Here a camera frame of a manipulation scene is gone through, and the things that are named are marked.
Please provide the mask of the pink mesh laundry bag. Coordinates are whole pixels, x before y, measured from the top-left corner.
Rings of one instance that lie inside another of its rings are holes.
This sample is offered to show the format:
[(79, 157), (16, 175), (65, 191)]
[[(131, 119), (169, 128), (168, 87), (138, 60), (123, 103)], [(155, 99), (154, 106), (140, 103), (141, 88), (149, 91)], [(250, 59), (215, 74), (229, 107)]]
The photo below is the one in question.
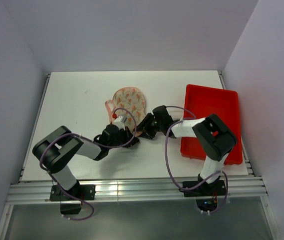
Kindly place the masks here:
[(136, 125), (139, 125), (142, 120), (145, 118), (145, 106), (146, 100), (140, 89), (137, 87), (124, 87), (116, 91), (112, 97), (105, 102), (105, 107), (108, 112), (109, 121), (114, 122), (114, 110), (117, 108), (124, 108), (128, 110), (133, 117), (131, 117), (124, 110), (117, 110), (116, 115), (125, 115), (127, 117), (127, 121), (125, 122), (125, 126), (129, 128), (129, 130), (134, 133), (135, 125), (133, 119), (136, 121)]

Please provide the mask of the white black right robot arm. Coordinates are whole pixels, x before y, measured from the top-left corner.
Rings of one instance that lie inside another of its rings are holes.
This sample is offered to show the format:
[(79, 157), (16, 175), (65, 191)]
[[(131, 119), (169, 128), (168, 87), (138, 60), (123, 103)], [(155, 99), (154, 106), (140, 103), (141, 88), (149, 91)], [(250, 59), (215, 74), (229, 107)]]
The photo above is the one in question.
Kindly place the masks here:
[(168, 138), (197, 139), (206, 154), (198, 176), (198, 189), (200, 193), (209, 195), (216, 187), (226, 158), (238, 142), (237, 137), (216, 114), (198, 119), (173, 119), (167, 108), (162, 105), (153, 109), (137, 125), (137, 131), (147, 139), (153, 139), (157, 132), (162, 132), (166, 136), (165, 144)]

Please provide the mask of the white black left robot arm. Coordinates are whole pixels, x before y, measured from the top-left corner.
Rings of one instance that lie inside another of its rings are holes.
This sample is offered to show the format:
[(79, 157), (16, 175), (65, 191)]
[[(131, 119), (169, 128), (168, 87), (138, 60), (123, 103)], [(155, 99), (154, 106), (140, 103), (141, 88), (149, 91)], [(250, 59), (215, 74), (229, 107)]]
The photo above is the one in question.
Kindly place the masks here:
[(101, 134), (89, 140), (62, 125), (35, 144), (32, 154), (39, 160), (40, 167), (61, 186), (61, 194), (73, 200), (80, 192), (80, 183), (68, 167), (75, 155), (99, 161), (111, 149), (129, 148), (137, 143), (138, 137), (124, 126), (109, 124)]

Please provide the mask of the red plastic tray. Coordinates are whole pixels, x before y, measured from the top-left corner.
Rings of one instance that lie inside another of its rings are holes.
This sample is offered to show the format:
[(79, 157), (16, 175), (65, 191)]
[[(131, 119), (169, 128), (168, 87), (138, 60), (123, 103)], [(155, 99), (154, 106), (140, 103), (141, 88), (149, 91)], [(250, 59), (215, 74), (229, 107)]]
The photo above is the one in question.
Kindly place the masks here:
[(186, 86), (184, 108), (191, 111), (198, 119), (210, 114), (218, 115), (238, 139), (238, 143), (228, 155), (225, 164), (240, 165), (243, 162), (237, 92), (189, 84)]

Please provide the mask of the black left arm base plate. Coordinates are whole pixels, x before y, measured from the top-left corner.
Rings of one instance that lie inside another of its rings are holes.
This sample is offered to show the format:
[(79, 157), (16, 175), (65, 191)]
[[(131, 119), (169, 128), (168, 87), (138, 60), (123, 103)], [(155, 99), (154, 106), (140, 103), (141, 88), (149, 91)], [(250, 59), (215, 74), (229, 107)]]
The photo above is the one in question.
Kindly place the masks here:
[(74, 218), (81, 211), (90, 209), (87, 201), (92, 201), (95, 198), (94, 184), (78, 184), (70, 190), (64, 190), (53, 185), (49, 197), (50, 202), (60, 203), (60, 213), (64, 216)]

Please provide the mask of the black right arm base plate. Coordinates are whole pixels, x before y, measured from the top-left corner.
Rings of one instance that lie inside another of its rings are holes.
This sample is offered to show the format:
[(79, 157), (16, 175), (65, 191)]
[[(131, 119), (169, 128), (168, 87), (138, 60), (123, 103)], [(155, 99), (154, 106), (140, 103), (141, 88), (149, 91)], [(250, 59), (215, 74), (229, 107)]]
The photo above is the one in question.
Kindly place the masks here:
[(226, 193), (226, 185), (222, 179), (216, 180), (214, 183), (204, 183), (200, 187), (191, 190), (184, 191), (184, 197), (212, 197), (212, 196), (224, 196)]

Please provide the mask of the aluminium rail frame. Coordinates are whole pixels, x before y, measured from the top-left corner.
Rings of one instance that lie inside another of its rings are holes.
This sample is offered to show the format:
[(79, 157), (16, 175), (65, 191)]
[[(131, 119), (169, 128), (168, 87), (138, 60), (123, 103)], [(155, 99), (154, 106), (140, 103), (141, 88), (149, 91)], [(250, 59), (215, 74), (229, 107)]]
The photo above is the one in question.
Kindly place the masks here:
[(10, 186), (0, 220), (0, 240), (57, 240), (67, 234), (78, 239), (212, 239), (280, 240), (282, 234), (261, 176), (256, 176), (246, 151), (244, 174), (229, 174), (227, 203), (205, 216), (195, 199), (185, 198), (168, 177), (84, 178), (96, 186), (94, 216), (70, 221), (53, 210), (51, 182), (23, 181)]

